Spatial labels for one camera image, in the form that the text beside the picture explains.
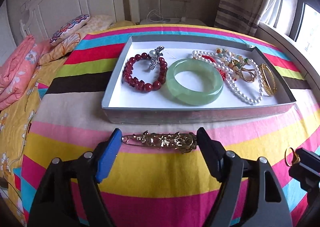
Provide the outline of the gold ornate pin brooch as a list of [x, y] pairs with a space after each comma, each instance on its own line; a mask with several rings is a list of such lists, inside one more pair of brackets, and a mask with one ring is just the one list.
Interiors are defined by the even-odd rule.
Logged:
[[192, 132], [181, 133], [149, 133], [124, 135], [121, 142], [125, 145], [140, 148], [174, 150], [186, 154], [196, 150], [196, 135]]

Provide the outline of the silver pearl brooch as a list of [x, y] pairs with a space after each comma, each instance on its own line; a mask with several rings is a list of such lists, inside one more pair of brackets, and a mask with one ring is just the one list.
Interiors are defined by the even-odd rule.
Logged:
[[149, 52], [149, 56], [150, 56], [149, 70], [155, 69], [156, 65], [159, 63], [159, 58], [163, 56], [162, 54], [163, 50], [164, 50], [164, 46], [159, 46]]

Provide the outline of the colourful striped blanket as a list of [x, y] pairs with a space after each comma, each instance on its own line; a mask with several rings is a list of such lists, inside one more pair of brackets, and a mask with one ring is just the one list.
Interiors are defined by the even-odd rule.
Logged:
[[[319, 103], [307, 72], [275, 46], [220, 29], [191, 25], [138, 25], [84, 37], [49, 85], [31, 121], [21, 169], [14, 170], [24, 213], [54, 157], [76, 159], [107, 140], [114, 125], [101, 99], [129, 37], [189, 35], [247, 43], [262, 50], [285, 79], [296, 104], [281, 115], [205, 124], [210, 137], [240, 156], [267, 157], [283, 189], [293, 223], [307, 206], [306, 192], [288, 174], [288, 146], [319, 152]], [[117, 226], [201, 226], [217, 197], [219, 183], [199, 150], [188, 154], [123, 145], [101, 194]]]

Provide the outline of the yellow floral bedsheet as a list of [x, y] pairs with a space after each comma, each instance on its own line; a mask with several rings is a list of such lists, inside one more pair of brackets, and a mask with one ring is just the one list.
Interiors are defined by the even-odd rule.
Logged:
[[140, 30], [129, 22], [88, 29], [60, 58], [37, 66], [21, 99], [1, 112], [4, 200], [23, 226], [49, 159], [71, 159], [114, 130], [101, 99], [125, 43]]

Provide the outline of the green jade bangle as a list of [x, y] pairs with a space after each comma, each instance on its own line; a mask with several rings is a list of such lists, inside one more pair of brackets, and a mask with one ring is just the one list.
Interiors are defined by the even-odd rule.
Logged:
[[221, 74], [212, 65], [191, 58], [172, 63], [166, 75], [169, 93], [191, 106], [204, 106], [219, 98], [223, 91]]

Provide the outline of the pink folded floral quilt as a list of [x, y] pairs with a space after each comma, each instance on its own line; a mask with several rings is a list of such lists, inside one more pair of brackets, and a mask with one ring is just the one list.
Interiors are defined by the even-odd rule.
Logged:
[[18, 101], [24, 94], [40, 57], [51, 50], [48, 40], [35, 42], [28, 35], [1, 66], [1, 110]]

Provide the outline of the yellow floral pillow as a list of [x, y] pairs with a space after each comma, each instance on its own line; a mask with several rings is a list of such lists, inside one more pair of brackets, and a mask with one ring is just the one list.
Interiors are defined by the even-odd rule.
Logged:
[[50, 52], [42, 55], [42, 57], [38, 61], [38, 64], [44, 65], [46, 63], [55, 61], [65, 56], [67, 53], [72, 52], [87, 34], [91, 32], [103, 31], [103, 30], [109, 29], [112, 23], [113, 23], [113, 19], [111, 16], [107, 16], [107, 15], [93, 16], [86, 25], [76, 30], [76, 32], [72, 33], [70, 36], [64, 39], [61, 43], [59, 43], [56, 47], [54, 47]]

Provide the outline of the patterned round cushion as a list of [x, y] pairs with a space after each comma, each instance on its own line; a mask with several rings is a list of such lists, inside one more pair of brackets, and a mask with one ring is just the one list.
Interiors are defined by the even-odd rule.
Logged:
[[67, 22], [64, 26], [59, 28], [50, 38], [50, 45], [51, 46], [57, 46], [59, 43], [64, 41], [66, 38], [68, 38], [73, 33], [77, 32], [79, 29], [81, 29], [83, 26], [85, 26], [88, 21], [90, 20], [90, 15], [80, 15], [76, 18], [70, 20]]

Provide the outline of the white nightstand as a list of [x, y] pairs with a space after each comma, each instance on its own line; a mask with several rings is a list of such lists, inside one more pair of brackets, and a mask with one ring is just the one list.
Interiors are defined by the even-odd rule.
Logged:
[[143, 19], [140, 22], [140, 25], [147, 25], [147, 24], [186, 24], [186, 25], [199, 25], [205, 26], [204, 22], [200, 21], [199, 19], [195, 18], [167, 18], [167, 20], [160, 20], [160, 21], [152, 21], [150, 19]]

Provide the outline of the white wooden headboard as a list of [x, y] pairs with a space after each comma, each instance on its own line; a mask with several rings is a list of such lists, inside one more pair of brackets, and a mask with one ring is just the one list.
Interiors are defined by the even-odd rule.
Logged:
[[26, 7], [27, 22], [20, 21], [21, 35], [33, 35], [37, 41], [43, 41], [69, 20], [85, 14], [108, 15], [116, 23], [125, 20], [126, 3], [131, 22], [140, 22], [138, 0], [31, 0]]

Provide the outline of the window frame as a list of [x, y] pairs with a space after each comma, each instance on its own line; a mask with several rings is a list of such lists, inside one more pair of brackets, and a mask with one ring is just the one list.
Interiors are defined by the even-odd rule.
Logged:
[[302, 25], [307, 15], [305, 6], [319, 10], [319, 0], [298, 0], [295, 18], [288, 36], [282, 35], [267, 24], [260, 23], [256, 36], [280, 48], [298, 67], [311, 86], [315, 95], [319, 96], [319, 50], [314, 54], [307, 53], [298, 45], [297, 39], [302, 35]]

